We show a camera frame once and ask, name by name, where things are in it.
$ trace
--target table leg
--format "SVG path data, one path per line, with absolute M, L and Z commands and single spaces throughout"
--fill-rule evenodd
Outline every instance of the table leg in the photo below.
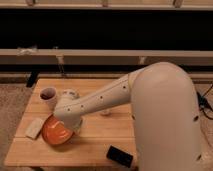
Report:
M 31 169 L 33 169 L 34 171 L 44 171 L 44 169 L 42 169 L 41 167 L 30 167 Z

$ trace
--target white cup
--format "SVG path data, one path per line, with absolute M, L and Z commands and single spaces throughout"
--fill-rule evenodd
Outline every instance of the white cup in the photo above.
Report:
M 49 106 L 50 110 L 54 110 L 57 103 L 57 92 L 54 87 L 47 87 L 41 90 L 40 98 Z

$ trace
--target electrical cable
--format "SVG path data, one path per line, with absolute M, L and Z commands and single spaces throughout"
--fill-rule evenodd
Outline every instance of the electrical cable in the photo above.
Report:
M 205 97 L 213 88 L 213 84 L 208 88 L 208 90 L 206 90 L 206 92 L 202 95 L 202 97 Z
M 205 98 L 205 96 L 211 91 L 211 89 L 213 88 L 213 84 L 206 90 L 206 92 L 201 96 L 201 98 L 203 98 L 206 101 L 206 105 L 201 107 L 201 111 L 203 112 L 204 116 L 209 119 L 209 120 L 213 120 L 213 117 L 210 117 L 206 112 L 205 112 L 205 108 L 209 108 L 210 110 L 212 110 L 210 104 L 208 103 L 207 99 Z
M 205 116 L 207 119 L 213 120 L 213 117 L 210 117 L 210 116 L 205 112 L 204 109 L 201 109 L 201 111 L 203 112 L 204 116 Z

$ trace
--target black wall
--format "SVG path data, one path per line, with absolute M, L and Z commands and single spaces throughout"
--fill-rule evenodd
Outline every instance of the black wall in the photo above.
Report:
M 0 48 L 213 50 L 213 12 L 0 9 Z

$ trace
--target sponge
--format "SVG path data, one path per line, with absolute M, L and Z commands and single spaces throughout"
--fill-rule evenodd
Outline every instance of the sponge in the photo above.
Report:
M 36 139 L 39 132 L 42 129 L 44 121 L 40 118 L 36 118 L 31 122 L 31 124 L 27 127 L 25 135 L 29 138 Z

